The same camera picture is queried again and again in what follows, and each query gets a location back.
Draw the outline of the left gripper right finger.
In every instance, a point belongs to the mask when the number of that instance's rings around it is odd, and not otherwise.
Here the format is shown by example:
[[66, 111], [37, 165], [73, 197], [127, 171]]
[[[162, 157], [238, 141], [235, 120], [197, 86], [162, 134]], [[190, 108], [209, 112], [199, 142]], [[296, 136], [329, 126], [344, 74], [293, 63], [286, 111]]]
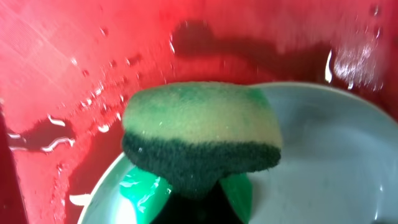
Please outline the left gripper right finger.
[[231, 208], [240, 221], [248, 224], [252, 213], [252, 183], [247, 174], [236, 174], [219, 181]]

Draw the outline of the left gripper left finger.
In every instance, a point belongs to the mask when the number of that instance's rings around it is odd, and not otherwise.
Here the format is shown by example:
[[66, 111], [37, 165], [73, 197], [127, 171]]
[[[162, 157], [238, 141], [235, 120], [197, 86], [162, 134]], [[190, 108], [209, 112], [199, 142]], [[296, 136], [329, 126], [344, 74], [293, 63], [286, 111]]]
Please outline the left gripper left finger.
[[133, 167], [119, 183], [121, 195], [134, 208], [137, 224], [150, 224], [161, 212], [172, 192], [172, 186], [150, 172]]

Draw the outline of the green yellow sponge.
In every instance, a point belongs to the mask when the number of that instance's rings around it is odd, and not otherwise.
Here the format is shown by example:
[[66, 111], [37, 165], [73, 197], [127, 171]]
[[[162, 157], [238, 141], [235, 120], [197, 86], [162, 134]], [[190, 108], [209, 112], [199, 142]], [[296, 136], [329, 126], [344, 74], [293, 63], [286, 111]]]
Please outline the green yellow sponge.
[[138, 91], [122, 124], [126, 157], [195, 200], [220, 179], [273, 168], [281, 158], [277, 117], [250, 86], [186, 82]]

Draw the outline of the light blue plate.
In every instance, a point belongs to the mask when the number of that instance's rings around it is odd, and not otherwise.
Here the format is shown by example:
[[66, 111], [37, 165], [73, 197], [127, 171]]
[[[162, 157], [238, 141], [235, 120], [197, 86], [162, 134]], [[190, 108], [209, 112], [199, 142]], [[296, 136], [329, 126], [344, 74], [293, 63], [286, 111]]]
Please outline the light blue plate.
[[[397, 222], [394, 120], [364, 100], [319, 85], [250, 87], [260, 89], [271, 105], [282, 151], [277, 166], [245, 173], [252, 183], [249, 223]], [[136, 223], [119, 188], [133, 167], [122, 151], [86, 201], [80, 223]], [[151, 223], [243, 223], [219, 181], [198, 200], [172, 189]]]

